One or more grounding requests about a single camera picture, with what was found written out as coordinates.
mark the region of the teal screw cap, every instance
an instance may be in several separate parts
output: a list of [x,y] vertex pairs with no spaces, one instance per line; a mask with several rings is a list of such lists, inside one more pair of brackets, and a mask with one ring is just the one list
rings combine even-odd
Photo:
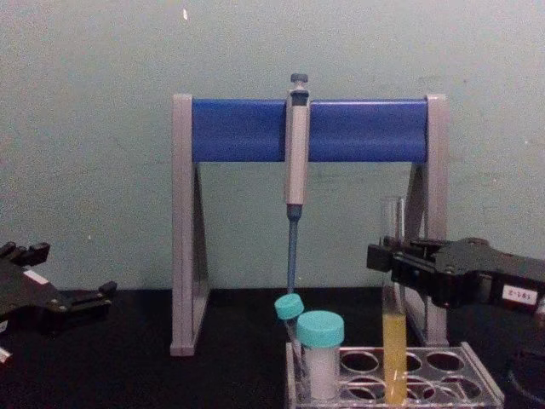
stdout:
[[299,294],[286,294],[274,303],[276,314],[281,320],[291,320],[303,312],[304,306]]
[[310,348],[331,348],[344,341],[344,320],[330,311],[310,311],[299,315],[297,339]]

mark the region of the test tube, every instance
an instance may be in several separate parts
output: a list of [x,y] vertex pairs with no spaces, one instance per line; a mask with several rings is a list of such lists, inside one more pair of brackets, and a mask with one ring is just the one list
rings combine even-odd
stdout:
[[302,378],[305,374],[305,368],[303,367],[301,358],[301,343],[295,336],[295,328],[297,325],[297,317],[303,312],[305,306],[303,305],[303,301],[301,300],[301,297],[299,297],[299,294],[291,293],[281,296],[276,300],[274,308],[276,309],[277,316],[284,322],[299,368],[299,378]]
[[302,345],[310,397],[331,400],[339,391],[339,347],[344,340],[344,320],[329,311],[311,311],[297,319],[297,339]]
[[400,405],[407,396],[407,334],[404,305],[396,301],[393,285],[382,287],[382,337],[386,403]]
[[[396,244],[404,240],[404,198],[388,196],[381,201],[382,237],[388,236]],[[401,405],[407,396],[407,329],[404,311],[404,291],[385,277],[382,281],[382,338],[383,368],[386,383],[386,403]]]
[[401,196],[387,196],[381,200],[381,239],[388,236],[403,241],[405,199]]

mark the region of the white label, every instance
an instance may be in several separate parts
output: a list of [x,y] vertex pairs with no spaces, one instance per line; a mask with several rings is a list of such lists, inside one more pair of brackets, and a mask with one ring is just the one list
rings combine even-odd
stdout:
[[503,286],[502,298],[504,300],[521,302],[527,305],[537,304],[537,292],[526,290],[525,288],[513,287],[511,285]]
[[35,273],[32,270],[26,270],[25,271],[25,276],[28,277],[29,279],[33,279],[34,281],[36,281],[38,284],[41,284],[41,285],[48,284],[48,282],[49,282],[49,281],[47,281],[47,279],[42,277],[40,274]]

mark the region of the black countertop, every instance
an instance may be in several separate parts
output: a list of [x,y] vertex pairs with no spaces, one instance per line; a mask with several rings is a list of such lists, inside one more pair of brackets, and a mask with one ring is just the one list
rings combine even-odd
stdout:
[[[345,345],[382,344],[380,289],[298,291],[307,309],[345,319]],[[170,291],[120,291],[106,321],[56,338],[7,334],[0,408],[281,408],[285,330],[281,290],[213,291],[197,353],[171,358]],[[530,317],[477,306],[450,313],[451,344],[468,341],[506,395],[506,408],[538,407],[505,378],[510,354],[543,348]],[[408,344],[416,346],[409,332]]]

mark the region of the green wall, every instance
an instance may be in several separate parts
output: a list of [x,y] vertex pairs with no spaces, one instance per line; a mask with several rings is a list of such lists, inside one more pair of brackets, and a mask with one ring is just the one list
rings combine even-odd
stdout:
[[[61,288],[170,286],[170,101],[450,99],[450,237],[545,257],[541,2],[0,0],[0,240]],[[313,164],[299,285],[376,285],[365,249],[404,164]],[[281,286],[281,164],[206,164],[215,287]]]

